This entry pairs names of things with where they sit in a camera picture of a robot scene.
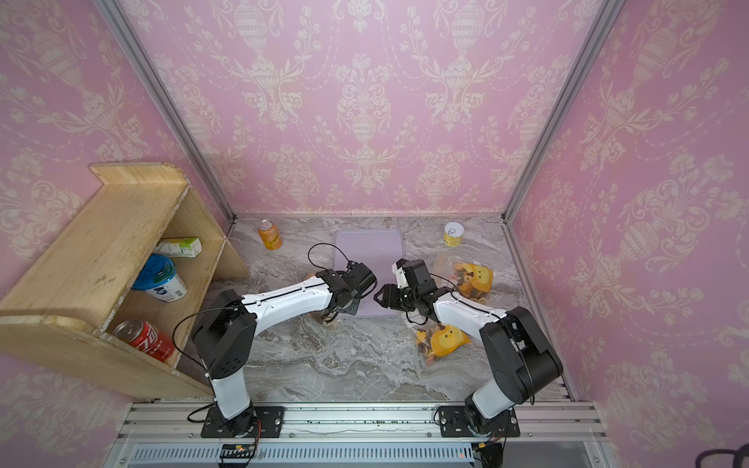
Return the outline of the clear ziploc bag of cookies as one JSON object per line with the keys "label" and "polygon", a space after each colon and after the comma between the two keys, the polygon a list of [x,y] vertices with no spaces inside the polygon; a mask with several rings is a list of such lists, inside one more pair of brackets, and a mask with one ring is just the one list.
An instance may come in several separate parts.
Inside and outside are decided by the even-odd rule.
{"label": "clear ziploc bag of cookies", "polygon": [[339,313],[331,312],[328,309],[311,312],[309,316],[316,323],[329,328],[336,328],[341,323]]}

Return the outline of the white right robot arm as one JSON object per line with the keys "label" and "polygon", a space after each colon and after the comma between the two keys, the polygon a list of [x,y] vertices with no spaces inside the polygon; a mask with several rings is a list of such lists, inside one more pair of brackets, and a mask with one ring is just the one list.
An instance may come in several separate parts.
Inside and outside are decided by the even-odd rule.
{"label": "white right robot arm", "polygon": [[532,313],[506,311],[461,296],[434,281],[421,259],[400,259],[392,266],[396,282],[384,285],[374,300],[383,308],[419,313],[441,326],[452,326],[483,344],[491,378],[465,401],[465,417],[474,431],[486,433],[499,417],[532,401],[564,370],[556,350]]}

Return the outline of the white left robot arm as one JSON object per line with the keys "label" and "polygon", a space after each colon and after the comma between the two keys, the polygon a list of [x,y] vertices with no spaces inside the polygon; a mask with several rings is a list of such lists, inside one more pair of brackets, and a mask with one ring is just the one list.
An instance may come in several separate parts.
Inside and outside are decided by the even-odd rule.
{"label": "white left robot arm", "polygon": [[255,337],[302,315],[321,312],[331,321],[354,315],[361,300],[378,284],[372,270],[351,261],[345,270],[323,269],[286,288],[238,296],[228,291],[203,314],[191,340],[207,370],[220,416],[232,421],[249,411],[252,401],[244,378]]}

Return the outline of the ziploc bag with yellow chick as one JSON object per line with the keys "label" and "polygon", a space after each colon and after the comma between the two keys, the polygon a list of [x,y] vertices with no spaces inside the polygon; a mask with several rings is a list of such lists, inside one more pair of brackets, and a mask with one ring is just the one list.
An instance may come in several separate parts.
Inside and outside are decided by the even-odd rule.
{"label": "ziploc bag with yellow chick", "polygon": [[469,335],[459,328],[431,320],[409,323],[408,328],[415,334],[415,345],[427,366],[435,364],[471,342]]}

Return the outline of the yellow tin can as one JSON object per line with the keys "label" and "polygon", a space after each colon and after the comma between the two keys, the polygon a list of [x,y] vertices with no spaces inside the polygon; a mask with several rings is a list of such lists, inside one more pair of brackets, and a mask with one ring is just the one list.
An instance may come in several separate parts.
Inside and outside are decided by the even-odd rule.
{"label": "yellow tin can", "polygon": [[458,247],[465,233],[465,228],[460,222],[448,222],[444,226],[443,241],[448,247]]}

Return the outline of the orange Schweppes soda can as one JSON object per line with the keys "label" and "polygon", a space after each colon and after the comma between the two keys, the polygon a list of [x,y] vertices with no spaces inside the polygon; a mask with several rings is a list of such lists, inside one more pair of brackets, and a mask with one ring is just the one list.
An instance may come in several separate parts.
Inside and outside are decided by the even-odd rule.
{"label": "orange Schweppes soda can", "polygon": [[257,226],[257,233],[269,251],[276,251],[283,246],[278,227],[271,220],[261,220]]}

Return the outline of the green white carton box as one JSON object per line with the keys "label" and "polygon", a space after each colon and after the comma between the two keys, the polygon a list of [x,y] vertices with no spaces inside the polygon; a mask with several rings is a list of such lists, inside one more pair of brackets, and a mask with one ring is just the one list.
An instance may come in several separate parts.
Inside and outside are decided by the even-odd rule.
{"label": "green white carton box", "polygon": [[197,237],[165,238],[156,244],[153,252],[170,259],[195,259],[202,254],[203,246]]}

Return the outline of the blue lid white tub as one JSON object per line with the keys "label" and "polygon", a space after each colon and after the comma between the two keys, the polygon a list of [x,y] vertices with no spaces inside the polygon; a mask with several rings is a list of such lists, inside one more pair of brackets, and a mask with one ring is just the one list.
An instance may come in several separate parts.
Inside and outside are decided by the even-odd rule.
{"label": "blue lid white tub", "polygon": [[146,293],[163,302],[181,300],[187,294],[186,284],[177,274],[175,263],[157,253],[148,258],[131,290]]}

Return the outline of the red soda can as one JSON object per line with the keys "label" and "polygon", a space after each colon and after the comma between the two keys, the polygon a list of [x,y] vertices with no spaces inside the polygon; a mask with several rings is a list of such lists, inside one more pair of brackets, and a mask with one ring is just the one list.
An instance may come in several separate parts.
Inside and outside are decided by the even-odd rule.
{"label": "red soda can", "polygon": [[175,351],[173,341],[148,321],[125,321],[114,329],[113,335],[161,362],[165,362]]}

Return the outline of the wooden shelf unit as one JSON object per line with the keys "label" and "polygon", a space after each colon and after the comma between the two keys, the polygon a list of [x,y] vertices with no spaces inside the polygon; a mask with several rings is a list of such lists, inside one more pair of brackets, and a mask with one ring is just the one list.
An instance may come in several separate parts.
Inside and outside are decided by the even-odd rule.
{"label": "wooden shelf unit", "polygon": [[[185,173],[170,164],[95,164],[101,189],[1,302],[1,350],[137,399],[207,397],[208,385],[117,339],[129,319],[184,347],[214,280],[249,272]],[[133,284],[157,243],[196,237],[178,259],[186,297],[161,302]]]}

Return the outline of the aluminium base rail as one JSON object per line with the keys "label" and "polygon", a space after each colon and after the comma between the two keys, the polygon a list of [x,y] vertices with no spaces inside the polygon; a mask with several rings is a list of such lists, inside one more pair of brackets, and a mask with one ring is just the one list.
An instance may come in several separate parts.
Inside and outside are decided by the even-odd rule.
{"label": "aluminium base rail", "polygon": [[614,467],[589,403],[541,402],[486,434],[457,403],[271,403],[233,435],[195,404],[136,404],[107,467]]}

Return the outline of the aluminium frame post left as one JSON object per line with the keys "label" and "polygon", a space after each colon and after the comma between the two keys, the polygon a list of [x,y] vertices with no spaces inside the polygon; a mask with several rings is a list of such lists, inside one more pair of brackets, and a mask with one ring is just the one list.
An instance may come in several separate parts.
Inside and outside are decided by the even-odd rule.
{"label": "aluminium frame post left", "polygon": [[177,143],[186,153],[201,181],[206,185],[213,200],[217,203],[222,215],[229,226],[234,226],[237,214],[232,209],[224,190],[220,186],[214,170],[207,158],[199,149],[197,139],[188,130],[186,120],[179,113],[176,101],[171,97],[166,84],[161,79],[153,60],[148,56],[146,48],[138,39],[138,35],[126,17],[124,8],[111,0],[95,0],[99,12],[109,26],[113,36],[122,47],[136,75],[142,81],[148,95],[158,108]]}

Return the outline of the aluminium frame post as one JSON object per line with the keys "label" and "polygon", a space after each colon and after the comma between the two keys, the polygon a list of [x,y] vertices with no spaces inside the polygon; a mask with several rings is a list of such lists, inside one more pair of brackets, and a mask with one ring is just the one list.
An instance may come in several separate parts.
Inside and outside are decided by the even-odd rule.
{"label": "aluminium frame post", "polygon": [[161,79],[153,60],[148,56],[146,48],[138,39],[138,35],[126,17],[124,8],[111,0],[95,0],[99,12],[109,26],[113,36],[122,47],[136,75],[142,81],[148,95],[158,108],[177,143],[186,153],[201,181],[206,185],[213,200],[217,203],[222,215],[229,226],[234,226],[237,214],[232,209],[224,190],[220,186],[214,170],[207,158],[199,149],[197,139],[188,130],[186,120],[179,113],[176,101],[171,97],[166,84]]}
{"label": "aluminium frame post", "polygon": [[519,214],[522,203],[528,194],[536,174],[540,170],[544,157],[554,138],[556,138],[564,120],[573,107],[591,67],[600,53],[609,33],[616,22],[624,0],[606,0],[600,5],[591,29],[585,36],[579,53],[573,61],[569,76],[561,89],[558,99],[551,107],[550,114],[542,127],[540,137],[532,149],[531,156],[522,171],[518,183],[512,192],[506,210],[502,215],[505,225],[510,225]]}

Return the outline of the aluminium frame post right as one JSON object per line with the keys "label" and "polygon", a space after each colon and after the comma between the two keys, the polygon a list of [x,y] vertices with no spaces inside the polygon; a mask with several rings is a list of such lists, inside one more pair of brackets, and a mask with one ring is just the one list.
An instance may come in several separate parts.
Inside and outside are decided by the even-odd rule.
{"label": "aluminium frame post right", "polygon": [[616,22],[624,0],[606,0],[600,5],[591,29],[585,36],[579,53],[573,61],[569,76],[561,89],[558,99],[551,107],[550,114],[542,127],[540,137],[532,149],[531,156],[522,171],[518,183],[512,192],[506,210],[502,215],[505,225],[510,225],[519,214],[522,203],[528,194],[536,174],[540,170],[544,157],[554,138],[556,138],[564,120],[573,107],[591,67],[600,53],[609,33]]}

